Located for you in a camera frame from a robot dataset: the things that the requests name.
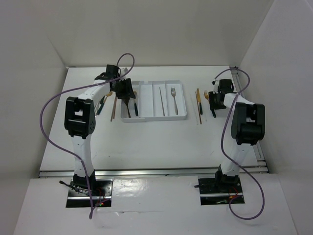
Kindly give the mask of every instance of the utensil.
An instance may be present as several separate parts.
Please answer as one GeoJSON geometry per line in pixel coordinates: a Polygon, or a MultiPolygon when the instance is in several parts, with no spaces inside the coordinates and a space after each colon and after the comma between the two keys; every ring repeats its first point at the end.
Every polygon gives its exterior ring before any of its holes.
{"type": "Polygon", "coordinates": [[[198,113],[199,113],[200,124],[202,124],[201,115],[200,115],[200,109],[199,109],[199,106],[198,106],[197,92],[195,92],[195,94],[196,94],[196,101],[197,101],[197,108],[198,108],[198,113]]]}
{"type": "Polygon", "coordinates": [[[176,115],[178,115],[178,109],[177,109],[177,104],[176,104],[176,100],[175,100],[176,91],[175,91],[175,88],[174,88],[174,87],[172,87],[171,94],[172,94],[172,97],[174,98],[175,113],[176,113],[176,115]]]}
{"type": "Polygon", "coordinates": [[[124,103],[126,104],[126,107],[127,107],[128,118],[131,118],[131,114],[130,114],[129,108],[128,108],[129,99],[124,99],[123,101],[124,101],[124,103]]]}
{"type": "Polygon", "coordinates": [[[200,114],[202,115],[203,111],[202,111],[201,97],[200,97],[199,88],[197,89],[197,102],[199,102],[200,114]]]}
{"type": "MultiPolygon", "coordinates": [[[[209,94],[208,94],[207,91],[204,91],[204,97],[205,97],[205,98],[207,99],[207,101],[209,101],[209,103],[210,103],[209,94]]],[[[211,111],[212,111],[213,117],[216,118],[216,114],[215,114],[214,110],[211,110],[211,111]]]]}
{"type": "Polygon", "coordinates": [[[207,101],[209,101],[209,94],[208,94],[207,90],[204,90],[203,93],[204,93],[204,98],[206,98],[207,101]]]}
{"type": "Polygon", "coordinates": [[[117,102],[117,96],[115,96],[115,100],[114,100],[114,113],[113,113],[113,119],[115,119],[116,102],[117,102]]]}
{"type": "Polygon", "coordinates": [[[161,96],[161,103],[162,103],[163,116],[165,117],[165,112],[164,112],[164,106],[163,106],[163,99],[162,99],[161,87],[159,87],[159,89],[160,89],[160,96],[161,96]]]}
{"type": "Polygon", "coordinates": [[[117,101],[117,96],[115,96],[115,100],[114,100],[114,104],[113,104],[113,108],[112,108],[111,121],[112,121],[112,119],[115,118],[116,101],[117,101]]]}
{"type": "Polygon", "coordinates": [[[113,92],[108,93],[108,94],[105,96],[105,99],[104,99],[102,102],[100,102],[101,106],[100,106],[100,108],[99,108],[98,111],[97,111],[97,115],[99,115],[99,114],[101,113],[101,111],[102,111],[102,109],[103,109],[103,106],[104,106],[105,102],[107,101],[107,98],[108,98],[109,96],[111,96],[112,94],[113,94],[113,92]]]}
{"type": "Polygon", "coordinates": [[[206,113],[205,113],[205,111],[203,111],[203,114],[204,114],[204,117],[205,117],[205,121],[207,121],[207,119],[206,119],[206,113]]]}
{"type": "Polygon", "coordinates": [[[138,108],[137,108],[137,104],[136,104],[136,100],[137,100],[137,92],[136,92],[136,91],[134,91],[134,94],[135,94],[135,96],[136,96],[135,101],[134,101],[134,106],[135,106],[135,114],[136,114],[136,116],[138,116],[138,108]]]}
{"type": "Polygon", "coordinates": [[[198,119],[197,119],[197,113],[196,113],[196,109],[195,109],[195,106],[194,106],[193,101],[192,101],[192,98],[191,98],[191,94],[189,94],[189,97],[190,97],[190,101],[191,101],[191,104],[192,104],[192,107],[193,107],[193,110],[194,110],[194,113],[195,113],[195,117],[196,117],[196,121],[197,121],[197,126],[198,126],[199,123],[198,123],[198,119]]]}

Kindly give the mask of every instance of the silver fork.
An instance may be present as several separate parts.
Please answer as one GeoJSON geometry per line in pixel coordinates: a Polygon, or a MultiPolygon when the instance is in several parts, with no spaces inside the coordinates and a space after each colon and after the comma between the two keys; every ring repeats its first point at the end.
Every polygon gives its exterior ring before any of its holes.
{"type": "Polygon", "coordinates": [[[171,91],[172,97],[174,98],[174,104],[175,104],[175,113],[176,115],[178,115],[178,109],[177,109],[177,104],[176,104],[176,100],[175,100],[175,96],[176,96],[176,91],[175,88],[172,87],[172,91],[171,91]]]}

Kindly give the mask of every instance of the white panel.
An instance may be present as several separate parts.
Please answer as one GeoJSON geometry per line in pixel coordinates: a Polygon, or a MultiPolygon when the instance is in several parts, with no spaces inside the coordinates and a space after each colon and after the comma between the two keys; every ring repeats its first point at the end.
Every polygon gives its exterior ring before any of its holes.
{"type": "Polygon", "coordinates": [[[276,0],[241,64],[251,76],[247,97],[266,107],[263,151],[299,234],[313,229],[312,22],[306,0],[276,0]]]}
{"type": "Polygon", "coordinates": [[[1,234],[11,235],[14,232],[29,179],[1,179],[0,180],[0,228],[1,234]]]}
{"type": "Polygon", "coordinates": [[[238,65],[272,0],[31,0],[66,65],[238,65]]]}
{"type": "MultiPolygon", "coordinates": [[[[67,188],[58,183],[60,179],[33,179],[14,234],[295,235],[276,175],[255,177],[266,204],[263,214],[252,221],[235,218],[228,205],[201,206],[196,176],[115,180],[112,207],[95,210],[92,220],[90,208],[65,208],[67,188]]],[[[241,180],[245,204],[233,209],[253,216],[261,207],[261,194],[247,175],[241,180]]]]}
{"type": "MultiPolygon", "coordinates": [[[[0,228],[13,234],[29,178],[45,147],[39,129],[44,102],[60,90],[65,68],[23,0],[0,1],[0,228]]],[[[49,130],[55,104],[47,109],[49,130]]]]}

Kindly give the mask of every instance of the white wall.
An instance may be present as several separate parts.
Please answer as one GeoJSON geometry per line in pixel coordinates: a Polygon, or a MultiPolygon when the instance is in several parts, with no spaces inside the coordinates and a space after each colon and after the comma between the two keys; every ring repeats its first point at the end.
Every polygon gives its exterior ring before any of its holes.
{"type": "MultiPolygon", "coordinates": [[[[44,102],[62,88],[65,67],[23,0],[0,1],[0,228],[13,234],[29,179],[38,174],[45,141],[44,102]]],[[[55,106],[46,113],[49,130],[55,106]]]]}
{"type": "Polygon", "coordinates": [[[239,65],[273,0],[30,1],[66,65],[157,66],[239,65]]]}
{"type": "Polygon", "coordinates": [[[312,6],[313,0],[275,0],[241,63],[251,76],[246,96],[265,104],[262,148],[299,234],[313,231],[312,6]]]}

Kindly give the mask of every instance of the red wire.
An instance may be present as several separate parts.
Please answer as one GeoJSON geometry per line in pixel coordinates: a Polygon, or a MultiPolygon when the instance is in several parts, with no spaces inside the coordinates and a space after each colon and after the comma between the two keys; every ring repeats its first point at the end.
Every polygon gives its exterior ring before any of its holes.
{"type": "Polygon", "coordinates": [[[232,188],[235,190],[236,196],[237,196],[238,195],[238,191],[236,190],[236,188],[234,186],[232,188]]]}
{"type": "Polygon", "coordinates": [[[100,197],[101,197],[102,191],[101,191],[99,188],[97,188],[97,190],[99,191],[99,198],[98,198],[97,203],[99,203],[99,202],[100,202],[100,197]]]}

